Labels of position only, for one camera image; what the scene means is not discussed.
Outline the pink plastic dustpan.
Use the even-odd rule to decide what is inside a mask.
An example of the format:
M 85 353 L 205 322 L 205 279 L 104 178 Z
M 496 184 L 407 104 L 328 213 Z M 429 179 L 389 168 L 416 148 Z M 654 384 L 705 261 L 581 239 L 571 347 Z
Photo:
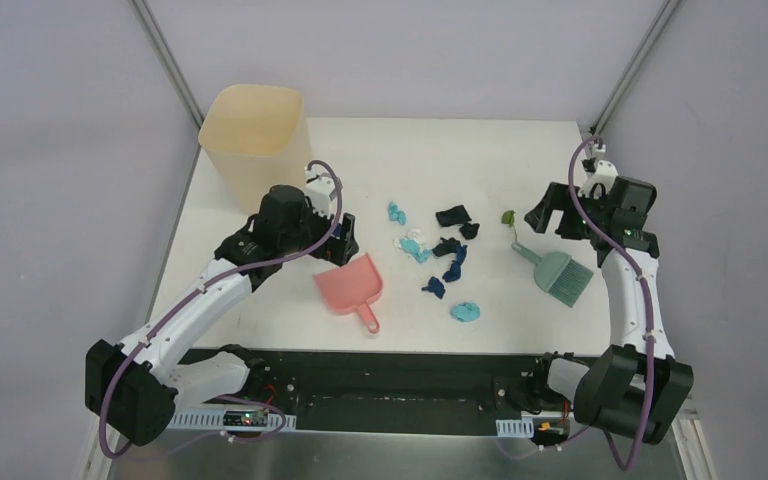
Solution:
M 369 254 L 342 267 L 313 276 L 327 307 L 336 315 L 357 313 L 370 334 L 378 334 L 380 323 L 371 305 L 383 293 L 384 282 Z

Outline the green hand brush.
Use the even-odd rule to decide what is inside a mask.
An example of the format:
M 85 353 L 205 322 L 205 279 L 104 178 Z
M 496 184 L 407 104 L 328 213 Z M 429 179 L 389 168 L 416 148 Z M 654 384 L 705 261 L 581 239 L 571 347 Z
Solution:
M 594 276 L 591 269 L 564 252 L 540 255 L 519 242 L 513 242 L 511 249 L 534 265 L 535 284 L 570 308 L 575 306 Z

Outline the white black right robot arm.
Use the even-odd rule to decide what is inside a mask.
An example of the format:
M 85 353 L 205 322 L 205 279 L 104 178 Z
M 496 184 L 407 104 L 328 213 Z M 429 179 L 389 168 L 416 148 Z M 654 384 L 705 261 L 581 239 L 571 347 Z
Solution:
M 532 410 L 550 410 L 568 401 L 575 420 L 604 432 L 655 445 L 688 397 L 691 366 L 676 360 L 663 328 L 656 274 L 660 250 L 645 231 L 656 188 L 620 176 L 571 193 L 552 182 L 524 220 L 537 233 L 562 214 L 556 234 L 587 240 L 608 292 L 610 345 L 593 363 L 573 354 L 547 353 L 527 384 Z

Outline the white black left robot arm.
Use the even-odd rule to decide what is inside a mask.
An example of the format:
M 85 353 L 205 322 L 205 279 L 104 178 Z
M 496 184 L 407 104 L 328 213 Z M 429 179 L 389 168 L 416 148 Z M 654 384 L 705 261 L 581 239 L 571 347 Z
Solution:
M 124 454 L 108 443 L 110 429 L 125 438 L 127 447 L 144 446 L 182 409 L 223 395 L 241 404 L 257 402 L 265 390 L 265 378 L 254 370 L 261 361 L 243 348 L 223 347 L 190 365 L 181 359 L 284 264 L 311 256 L 345 265 L 358 250 L 353 222 L 335 179 L 315 179 L 302 189 L 273 186 L 176 304 L 116 344 L 99 340 L 92 345 L 85 357 L 85 405 L 99 417 L 103 453 L 109 458 Z

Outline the light blue paper scrap upper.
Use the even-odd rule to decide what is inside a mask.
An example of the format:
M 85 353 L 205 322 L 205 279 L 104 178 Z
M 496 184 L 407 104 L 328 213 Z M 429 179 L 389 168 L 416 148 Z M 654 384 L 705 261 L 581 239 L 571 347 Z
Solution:
M 407 224 L 406 213 L 395 202 L 390 202 L 388 204 L 387 213 L 391 222 L 398 223 L 401 226 L 405 226 Z

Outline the light blue paper scrap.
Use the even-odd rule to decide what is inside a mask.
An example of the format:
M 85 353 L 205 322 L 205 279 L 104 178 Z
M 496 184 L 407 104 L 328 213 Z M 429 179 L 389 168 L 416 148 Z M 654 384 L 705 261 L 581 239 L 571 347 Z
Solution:
M 395 202 L 390 202 L 388 204 L 387 213 L 391 222 L 398 223 L 401 226 L 405 226 L 407 224 L 406 213 Z
M 474 302 L 462 302 L 450 309 L 450 315 L 460 323 L 470 323 L 481 317 L 481 309 Z

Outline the white blue paper scrap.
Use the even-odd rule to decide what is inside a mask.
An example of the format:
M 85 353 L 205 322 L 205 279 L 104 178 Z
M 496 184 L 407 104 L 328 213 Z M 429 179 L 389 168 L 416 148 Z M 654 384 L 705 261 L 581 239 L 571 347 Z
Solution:
M 418 264 L 424 264 L 433 253 L 426 247 L 427 239 L 423 232 L 417 228 L 411 228 L 407 233 L 393 239 L 394 248 L 413 258 Z

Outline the green paper scrap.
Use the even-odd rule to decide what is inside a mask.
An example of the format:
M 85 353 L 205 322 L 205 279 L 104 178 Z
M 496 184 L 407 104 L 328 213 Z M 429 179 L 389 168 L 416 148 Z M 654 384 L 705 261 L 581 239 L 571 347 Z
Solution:
M 518 242 L 518 233 L 516 230 L 516 212 L 514 210 L 506 210 L 501 216 L 501 223 L 508 227 L 512 233 L 513 242 Z

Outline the dark blue paper scrap small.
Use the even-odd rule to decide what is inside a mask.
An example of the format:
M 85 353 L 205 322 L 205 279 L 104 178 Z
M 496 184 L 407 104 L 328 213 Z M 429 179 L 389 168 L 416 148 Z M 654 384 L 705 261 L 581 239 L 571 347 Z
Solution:
M 444 298 L 446 293 L 446 288 L 444 283 L 435 276 L 430 277 L 427 284 L 423 286 L 421 290 L 434 295 L 437 299 L 440 299 L 440 300 Z

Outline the dark blue paper scrap long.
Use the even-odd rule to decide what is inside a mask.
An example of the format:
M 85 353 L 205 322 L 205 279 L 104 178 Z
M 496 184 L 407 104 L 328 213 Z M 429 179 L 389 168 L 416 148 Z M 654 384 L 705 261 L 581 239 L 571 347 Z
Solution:
M 454 252 L 455 258 L 452 260 L 449 269 L 443 274 L 442 279 L 445 283 L 452 283 L 460 280 L 462 277 L 462 267 L 466 260 L 468 247 L 459 246 Z

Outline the black paper scrap large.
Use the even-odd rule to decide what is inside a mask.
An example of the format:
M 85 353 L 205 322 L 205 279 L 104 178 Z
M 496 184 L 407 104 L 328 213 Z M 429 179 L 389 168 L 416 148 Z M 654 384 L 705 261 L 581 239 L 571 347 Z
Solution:
M 443 228 L 463 225 L 472 221 L 464 205 L 456 205 L 449 209 L 438 211 L 435 213 L 435 218 L 439 226 Z

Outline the black paper scrap small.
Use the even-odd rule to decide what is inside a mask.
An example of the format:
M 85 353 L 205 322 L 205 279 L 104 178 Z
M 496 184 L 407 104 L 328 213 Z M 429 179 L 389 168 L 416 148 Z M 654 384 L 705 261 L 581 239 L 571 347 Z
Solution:
M 480 229 L 479 223 L 464 223 L 460 226 L 459 232 L 466 240 L 473 240 L 477 237 Z

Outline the beige plastic waste bin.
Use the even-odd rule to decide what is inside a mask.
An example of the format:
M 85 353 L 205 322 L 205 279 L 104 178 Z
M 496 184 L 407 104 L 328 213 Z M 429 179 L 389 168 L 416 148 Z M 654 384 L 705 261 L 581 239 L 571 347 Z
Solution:
M 282 86 L 229 86 L 211 105 L 199 144 L 241 209 L 254 213 L 272 186 L 305 184 L 313 152 L 304 97 Z

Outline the light blue paper scrap lower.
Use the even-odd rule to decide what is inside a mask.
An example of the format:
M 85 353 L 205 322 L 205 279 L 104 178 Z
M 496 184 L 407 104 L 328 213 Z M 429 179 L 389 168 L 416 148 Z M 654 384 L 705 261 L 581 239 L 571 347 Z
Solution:
M 460 323 L 470 323 L 481 317 L 481 309 L 474 302 L 462 302 L 450 309 L 450 315 Z

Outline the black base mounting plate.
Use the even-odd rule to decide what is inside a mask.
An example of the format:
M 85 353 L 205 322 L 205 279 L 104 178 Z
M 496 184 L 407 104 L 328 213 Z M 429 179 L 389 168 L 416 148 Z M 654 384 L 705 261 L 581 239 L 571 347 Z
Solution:
M 538 386 L 538 355 L 255 350 L 238 397 L 267 400 L 302 431 L 491 436 L 499 420 L 570 421 Z

